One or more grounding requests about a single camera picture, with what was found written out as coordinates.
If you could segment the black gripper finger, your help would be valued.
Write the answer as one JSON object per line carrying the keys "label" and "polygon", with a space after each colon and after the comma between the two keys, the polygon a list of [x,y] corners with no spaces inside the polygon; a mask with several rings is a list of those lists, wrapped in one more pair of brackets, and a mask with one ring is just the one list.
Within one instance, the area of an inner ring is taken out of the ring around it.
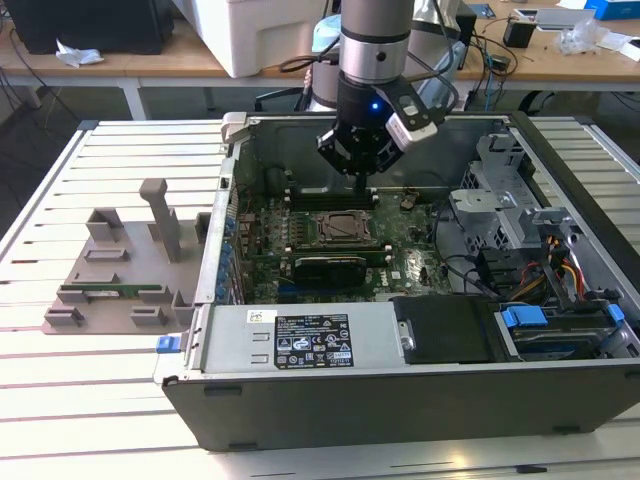
{"label": "black gripper finger", "polygon": [[332,127],[328,132],[317,137],[317,151],[338,173],[353,178],[353,190],[360,193],[359,164],[342,140],[343,132],[340,128]]}
{"label": "black gripper finger", "polygon": [[369,176],[387,171],[403,155],[386,130],[362,134],[362,157],[359,163],[359,190],[364,191]]}

